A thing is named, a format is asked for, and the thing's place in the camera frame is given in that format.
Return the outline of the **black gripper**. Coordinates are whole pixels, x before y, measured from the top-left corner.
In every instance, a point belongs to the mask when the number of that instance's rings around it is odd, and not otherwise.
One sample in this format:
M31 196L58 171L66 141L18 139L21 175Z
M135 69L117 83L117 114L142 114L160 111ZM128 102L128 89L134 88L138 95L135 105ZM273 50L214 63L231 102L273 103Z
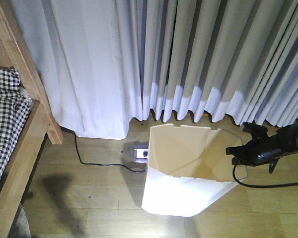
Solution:
M266 127L254 122L244 122L242 130L250 133L252 139L245 145L225 149L227 155L234 155L233 165L268 164L271 174L280 158L298 153L298 121L279 128L272 136L268 136Z

